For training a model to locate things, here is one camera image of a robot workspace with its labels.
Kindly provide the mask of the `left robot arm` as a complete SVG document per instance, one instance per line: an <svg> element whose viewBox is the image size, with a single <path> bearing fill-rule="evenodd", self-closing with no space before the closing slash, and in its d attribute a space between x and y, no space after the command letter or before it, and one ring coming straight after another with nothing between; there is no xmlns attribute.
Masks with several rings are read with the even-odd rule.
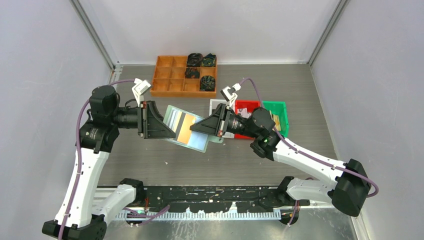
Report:
<svg viewBox="0 0 424 240"><path fill-rule="evenodd" d="M120 129L134 129L144 139L171 139L176 133L164 123L154 101L145 101L151 88L147 80L135 79L132 93L136 106L120 106L114 84L95 88L77 121L75 163L63 203L55 218L46 221L42 233L58 240L102 240L109 223L125 207L147 202L144 184L125 178L106 199L94 204L100 175L112 152Z"/></svg>

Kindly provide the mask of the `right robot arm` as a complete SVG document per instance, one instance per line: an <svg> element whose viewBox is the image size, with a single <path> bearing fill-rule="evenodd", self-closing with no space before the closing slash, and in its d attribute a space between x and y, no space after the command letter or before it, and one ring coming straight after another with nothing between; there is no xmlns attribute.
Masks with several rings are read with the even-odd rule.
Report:
<svg viewBox="0 0 424 240"><path fill-rule="evenodd" d="M250 147L260 158L295 167L313 177L306 180L286 176L277 192L281 204L313 200L331 203L348 216L359 216L366 199L372 197L373 185L362 163L353 158L344 162L322 156L283 137L274 127L271 113L263 107L255 108L245 118L220 103L210 116L190 129L215 137L229 132L252 138Z"/></svg>

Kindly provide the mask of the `orange credit card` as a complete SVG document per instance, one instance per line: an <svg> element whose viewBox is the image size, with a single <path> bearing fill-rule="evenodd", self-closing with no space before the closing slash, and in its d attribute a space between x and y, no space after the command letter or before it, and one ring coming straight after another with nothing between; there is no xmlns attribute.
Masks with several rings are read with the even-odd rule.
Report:
<svg viewBox="0 0 424 240"><path fill-rule="evenodd" d="M172 130L176 134L174 140L188 145L192 135L190 127L196 122L196 117L183 111L176 111L172 120Z"/></svg>

